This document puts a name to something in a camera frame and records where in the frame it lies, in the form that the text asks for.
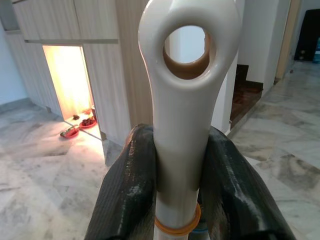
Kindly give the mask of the red offering plate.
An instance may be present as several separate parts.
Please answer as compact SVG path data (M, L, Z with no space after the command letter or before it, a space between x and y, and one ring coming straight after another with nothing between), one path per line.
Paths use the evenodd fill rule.
M71 139L71 138L76 137L79 134L79 131L80 131L79 125L73 125L73 126L69 127L68 129L62 131L60 133L60 136L65 139Z
M94 117L89 117L86 119L83 119L80 124L79 127L81 129L90 129L92 127L94 127L97 124L97 121Z

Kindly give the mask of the light wood wall cabinet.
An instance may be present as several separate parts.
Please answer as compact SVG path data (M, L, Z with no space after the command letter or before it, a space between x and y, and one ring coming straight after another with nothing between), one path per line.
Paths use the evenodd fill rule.
M138 46L148 0L10 0L22 34L18 69L30 98L55 110L58 97L43 45L80 45L100 130L119 145L152 121L151 94Z

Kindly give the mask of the broom with cream loop handle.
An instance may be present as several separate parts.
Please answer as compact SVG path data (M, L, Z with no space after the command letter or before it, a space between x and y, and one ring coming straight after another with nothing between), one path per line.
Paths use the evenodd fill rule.
M204 54L178 63L166 53L175 30L204 30ZM214 107L238 51L241 21L235 0L149 0L138 27L153 108L157 193L154 240L188 240L200 219L197 204Z

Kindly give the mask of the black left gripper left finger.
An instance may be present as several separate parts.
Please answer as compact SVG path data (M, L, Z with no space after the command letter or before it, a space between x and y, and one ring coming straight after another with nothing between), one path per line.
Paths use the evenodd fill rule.
M153 127L138 124L102 181L84 240L153 240L156 194Z

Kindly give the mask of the black upright case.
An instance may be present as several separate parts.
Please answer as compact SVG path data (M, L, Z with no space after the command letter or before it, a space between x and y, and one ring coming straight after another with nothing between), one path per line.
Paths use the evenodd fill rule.
M295 61L312 61L320 38L320 8L305 12L294 54Z

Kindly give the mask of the dark wooden stairs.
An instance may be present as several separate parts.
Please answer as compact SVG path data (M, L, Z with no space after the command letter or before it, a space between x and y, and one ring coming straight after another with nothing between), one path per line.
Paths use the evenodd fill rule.
M236 126L262 96L263 83L247 80L248 71L248 65L238 64L236 66L230 114L231 129Z

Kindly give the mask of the light wooden door frame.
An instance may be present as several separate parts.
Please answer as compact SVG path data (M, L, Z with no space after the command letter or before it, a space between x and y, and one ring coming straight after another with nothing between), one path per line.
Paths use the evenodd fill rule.
M274 78L274 85L278 83L285 76L287 63L290 58L291 44L293 40L293 35L297 23L297 17L301 7L301 0L290 0L290 5L288 9L286 25L284 28L282 45L279 52L279 58L277 63L277 69Z

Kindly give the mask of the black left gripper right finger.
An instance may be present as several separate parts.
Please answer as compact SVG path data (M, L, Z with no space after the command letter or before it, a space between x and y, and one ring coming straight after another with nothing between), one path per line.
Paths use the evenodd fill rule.
M258 172L214 127L199 191L210 240L297 240Z

